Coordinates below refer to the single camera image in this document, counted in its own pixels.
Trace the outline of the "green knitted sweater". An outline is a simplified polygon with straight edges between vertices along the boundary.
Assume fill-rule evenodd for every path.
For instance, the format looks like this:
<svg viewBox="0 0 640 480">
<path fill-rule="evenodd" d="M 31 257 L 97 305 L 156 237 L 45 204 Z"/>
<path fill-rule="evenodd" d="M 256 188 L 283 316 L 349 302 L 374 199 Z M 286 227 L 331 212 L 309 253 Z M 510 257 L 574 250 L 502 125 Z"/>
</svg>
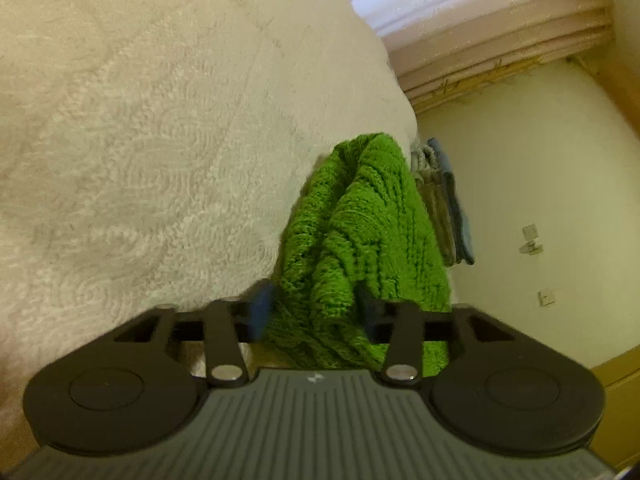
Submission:
<svg viewBox="0 0 640 480">
<path fill-rule="evenodd" d="M 379 370 L 386 345 L 357 321 L 356 289 L 450 309 L 446 266 L 404 153 L 385 133 L 337 144 L 286 226 L 262 341 L 297 368 Z"/>
</svg>

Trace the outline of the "grey-green folded garment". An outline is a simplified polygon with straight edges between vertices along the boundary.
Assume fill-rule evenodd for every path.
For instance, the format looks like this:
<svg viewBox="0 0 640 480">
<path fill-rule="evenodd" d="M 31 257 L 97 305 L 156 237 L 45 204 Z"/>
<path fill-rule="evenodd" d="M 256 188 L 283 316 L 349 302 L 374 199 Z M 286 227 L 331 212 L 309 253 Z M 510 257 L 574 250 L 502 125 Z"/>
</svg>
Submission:
<svg viewBox="0 0 640 480">
<path fill-rule="evenodd" d="M 454 220 L 451 217 L 442 168 L 434 148 L 427 143 L 413 145 L 411 174 L 430 216 L 442 261 L 445 266 L 453 266 L 458 262 Z"/>
</svg>

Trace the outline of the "white and blue bedspread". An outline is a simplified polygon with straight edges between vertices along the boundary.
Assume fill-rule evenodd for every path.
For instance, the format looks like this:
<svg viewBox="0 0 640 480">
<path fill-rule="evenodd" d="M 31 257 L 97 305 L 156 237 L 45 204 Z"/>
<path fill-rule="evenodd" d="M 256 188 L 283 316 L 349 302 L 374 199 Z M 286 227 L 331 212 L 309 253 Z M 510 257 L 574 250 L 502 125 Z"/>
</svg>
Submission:
<svg viewBox="0 0 640 480">
<path fill-rule="evenodd" d="M 1 0 L 1 437 L 29 378 L 267 274 L 312 166 L 416 118 L 348 0 Z"/>
</svg>

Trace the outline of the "beige drape curtain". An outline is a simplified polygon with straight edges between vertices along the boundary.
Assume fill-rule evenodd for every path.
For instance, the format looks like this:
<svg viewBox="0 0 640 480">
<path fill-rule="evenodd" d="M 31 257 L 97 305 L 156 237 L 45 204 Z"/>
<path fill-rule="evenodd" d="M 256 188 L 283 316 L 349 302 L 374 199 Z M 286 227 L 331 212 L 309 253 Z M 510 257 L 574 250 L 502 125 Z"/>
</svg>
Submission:
<svg viewBox="0 0 640 480">
<path fill-rule="evenodd" d="M 612 25 L 590 27 L 449 72 L 406 89 L 405 96 L 416 114 L 420 114 L 539 65 L 601 47 L 613 38 Z"/>
</svg>

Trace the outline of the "lower wall socket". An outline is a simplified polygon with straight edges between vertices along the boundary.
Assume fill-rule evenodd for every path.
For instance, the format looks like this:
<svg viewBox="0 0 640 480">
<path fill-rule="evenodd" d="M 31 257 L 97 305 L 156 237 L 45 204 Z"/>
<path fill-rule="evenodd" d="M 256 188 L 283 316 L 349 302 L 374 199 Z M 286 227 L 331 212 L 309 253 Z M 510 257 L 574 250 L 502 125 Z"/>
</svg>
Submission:
<svg viewBox="0 0 640 480">
<path fill-rule="evenodd" d="M 555 303 L 555 293 L 552 288 L 543 288 L 538 292 L 541 307 L 549 307 Z"/>
</svg>

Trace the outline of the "wall socket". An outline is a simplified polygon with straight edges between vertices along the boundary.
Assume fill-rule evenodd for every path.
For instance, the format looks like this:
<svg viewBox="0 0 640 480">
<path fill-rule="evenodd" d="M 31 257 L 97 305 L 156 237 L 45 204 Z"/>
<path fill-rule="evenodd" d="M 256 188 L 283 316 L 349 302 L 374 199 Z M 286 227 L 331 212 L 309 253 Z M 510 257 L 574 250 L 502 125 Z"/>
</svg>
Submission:
<svg viewBox="0 0 640 480">
<path fill-rule="evenodd" d="M 539 241 L 539 234 L 535 223 L 522 227 L 525 243 L 520 248 L 523 255 L 536 256 L 544 251 L 544 245 Z"/>
<path fill-rule="evenodd" d="M 549 307 L 555 303 L 555 293 L 552 288 L 543 288 L 538 292 L 541 307 Z"/>
</svg>

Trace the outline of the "upper wall socket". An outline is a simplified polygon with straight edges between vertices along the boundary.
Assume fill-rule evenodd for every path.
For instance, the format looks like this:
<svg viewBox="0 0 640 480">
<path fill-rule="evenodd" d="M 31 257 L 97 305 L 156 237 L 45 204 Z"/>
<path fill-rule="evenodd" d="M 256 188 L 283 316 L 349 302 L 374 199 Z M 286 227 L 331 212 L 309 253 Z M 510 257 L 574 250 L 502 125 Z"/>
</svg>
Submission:
<svg viewBox="0 0 640 480">
<path fill-rule="evenodd" d="M 536 256 L 544 251 L 544 245 L 539 241 L 539 234 L 535 223 L 522 227 L 525 243 L 520 248 L 523 255 Z"/>
</svg>

